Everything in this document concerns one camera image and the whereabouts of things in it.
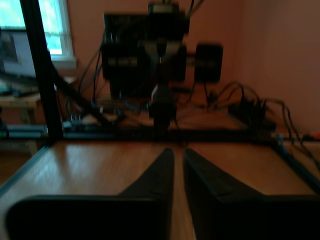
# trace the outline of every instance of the black aluminum frame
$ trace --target black aluminum frame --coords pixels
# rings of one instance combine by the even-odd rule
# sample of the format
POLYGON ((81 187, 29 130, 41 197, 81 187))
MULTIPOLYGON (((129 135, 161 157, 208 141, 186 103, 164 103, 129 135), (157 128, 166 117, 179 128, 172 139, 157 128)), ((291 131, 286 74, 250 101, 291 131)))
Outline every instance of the black aluminum frame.
POLYGON ((171 130, 165 137, 155 137, 152 127, 112 127, 111 123, 91 107, 91 103, 79 95, 58 75, 53 67, 47 49, 45 32, 41 19, 38 0, 20 0, 26 32, 29 39, 32 59, 39 92, 42 100, 46 126, 8 126, 5 139, 8 140, 45 140, 48 144, 59 140, 105 140, 138 142, 225 142, 251 143, 271 147, 316 193, 320 194, 320 181, 314 177, 293 156, 288 155, 269 133, 250 129, 213 129, 213 130, 171 130), (57 86, 65 95, 73 98, 101 122, 104 127, 86 126, 83 128, 63 128, 60 120, 56 92, 57 86))

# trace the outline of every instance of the wooden desk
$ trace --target wooden desk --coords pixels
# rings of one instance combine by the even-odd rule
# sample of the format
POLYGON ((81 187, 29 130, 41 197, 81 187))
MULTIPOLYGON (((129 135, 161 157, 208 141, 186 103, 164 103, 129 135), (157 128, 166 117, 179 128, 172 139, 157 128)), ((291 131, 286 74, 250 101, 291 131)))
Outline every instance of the wooden desk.
MULTIPOLYGON (((0 239, 8 239, 4 217, 17 201, 33 195, 116 195, 166 147, 174 149, 175 157, 171 239, 195 239, 184 191, 183 148, 173 143, 101 141, 60 141, 46 151, 0 196, 0 239)), ((189 147, 266 195, 314 194, 268 147, 234 143, 190 143, 189 147)), ((320 145, 309 147, 319 158, 320 145)), ((310 160, 300 159, 320 178, 310 160)))

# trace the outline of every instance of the window frame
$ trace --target window frame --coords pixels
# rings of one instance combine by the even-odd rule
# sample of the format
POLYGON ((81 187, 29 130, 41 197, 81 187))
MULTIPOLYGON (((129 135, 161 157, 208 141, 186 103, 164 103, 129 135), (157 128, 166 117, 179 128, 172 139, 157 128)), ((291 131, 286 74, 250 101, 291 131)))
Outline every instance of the window frame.
POLYGON ((71 39, 71 30, 68 14, 67 0, 56 0, 56 9, 59 10, 61 19, 58 19, 62 26, 63 35, 60 36, 62 56, 52 54, 51 60, 57 69, 75 69, 77 68, 77 61, 74 56, 73 44, 71 39))

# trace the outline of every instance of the wire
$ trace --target wire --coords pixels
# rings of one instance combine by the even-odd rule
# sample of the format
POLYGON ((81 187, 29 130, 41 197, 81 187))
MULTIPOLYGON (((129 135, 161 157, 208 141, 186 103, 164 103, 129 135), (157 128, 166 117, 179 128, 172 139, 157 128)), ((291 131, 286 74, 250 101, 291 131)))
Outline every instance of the wire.
POLYGON ((263 100, 265 102, 275 103, 275 104, 278 104, 278 105, 282 106, 283 120, 284 120, 286 128, 288 129, 289 139, 290 139, 290 142, 291 142, 292 146, 295 149, 299 150, 301 153, 303 153, 306 157, 310 158, 314 162, 314 164, 316 165, 318 170, 320 171, 320 161, 318 161, 316 159, 316 157, 312 154, 312 152, 304 145, 304 142, 301 139, 297 128, 293 124, 293 121, 291 119, 290 109, 288 108, 288 106, 286 106, 285 103, 282 100, 275 99, 275 98, 264 98, 263 100), (290 126, 289 126, 288 121, 287 121, 285 110, 287 111, 287 115, 288 115, 290 126), (294 131, 294 133, 296 135, 296 138, 297 138, 298 142, 300 143, 301 148, 299 148, 298 146, 295 145, 295 140, 292 137, 291 128, 293 129, 293 131, 294 131))
POLYGON ((200 6, 202 5, 202 3, 205 0, 199 0, 198 3, 192 8, 192 10, 189 12, 188 17, 191 17, 197 10, 198 8, 200 8, 200 6))
POLYGON ((100 49, 94 53, 94 55, 93 55, 92 58, 90 59, 88 65, 86 66, 85 70, 83 71, 83 74, 82 74, 82 76, 81 76, 81 78, 80 78, 80 82, 79 82, 79 86, 78 86, 78 92, 79 92, 79 93, 80 93, 80 91, 81 91, 81 86, 82 86, 82 83, 83 83, 83 81, 84 81, 84 79, 85 79, 85 76, 87 75, 87 72, 88 72, 91 64, 94 62, 94 60, 96 59, 97 54, 99 54, 99 52, 100 52, 100 49))
POLYGON ((100 56, 100 54, 101 54, 101 48, 102 48, 102 46, 103 46, 103 44, 104 44, 104 42, 105 42, 105 33, 106 33, 106 30, 103 31, 103 36, 102 36, 102 40, 101 40, 101 44, 100 44, 100 46, 99 46, 99 49, 93 54, 93 56, 92 56, 92 58, 90 59, 88 65, 86 66, 85 70, 83 71, 83 74, 82 74, 82 76, 81 76, 81 78, 80 78, 79 87, 78 87, 78 92, 79 92, 79 93, 81 92, 82 83, 83 83, 83 81, 84 81, 84 79, 85 79, 85 76, 86 76, 88 70, 90 69, 91 64, 92 64, 92 63, 94 62, 94 60, 96 59, 97 55, 99 54, 99 56, 100 56))
POLYGON ((192 90, 191 90, 191 93, 190 93, 188 100, 185 101, 184 103, 179 102, 182 107, 185 107, 186 105, 188 105, 191 102, 191 99, 192 99, 194 92, 195 92, 195 87, 196 87, 196 81, 193 82, 192 90))
POLYGON ((96 61, 94 77, 93 77, 93 96, 92 96, 93 102, 96 101, 96 79, 97 79, 97 74, 100 73, 100 71, 98 72, 98 65, 99 65, 100 57, 101 57, 101 49, 100 49, 100 53, 98 56, 98 60, 96 61))
POLYGON ((65 118, 64 112, 62 111, 60 98, 59 98, 57 92, 56 92, 56 101, 57 101, 57 103, 58 103, 58 107, 59 107, 59 110, 60 110, 60 114, 61 114, 62 120, 64 121, 66 118, 65 118))
POLYGON ((191 5, 190 5, 189 11, 188 11, 188 13, 187 13, 187 16, 190 15, 192 9, 194 8, 194 4, 195 4, 195 0, 191 0, 191 5))
POLYGON ((204 93, 205 93, 205 102, 207 103, 207 106, 209 106, 209 96, 208 96, 206 82, 203 82, 203 87, 204 87, 204 93))

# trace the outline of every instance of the blue cable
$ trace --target blue cable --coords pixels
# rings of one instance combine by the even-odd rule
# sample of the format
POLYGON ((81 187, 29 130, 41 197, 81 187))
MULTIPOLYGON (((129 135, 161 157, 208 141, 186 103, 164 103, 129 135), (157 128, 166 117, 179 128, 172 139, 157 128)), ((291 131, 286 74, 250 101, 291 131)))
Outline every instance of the blue cable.
POLYGON ((285 145, 284 145, 284 140, 282 139, 282 137, 279 135, 279 133, 275 132, 276 138, 279 140, 279 143, 282 147, 283 152, 286 155, 289 155, 288 150, 286 149, 285 145))

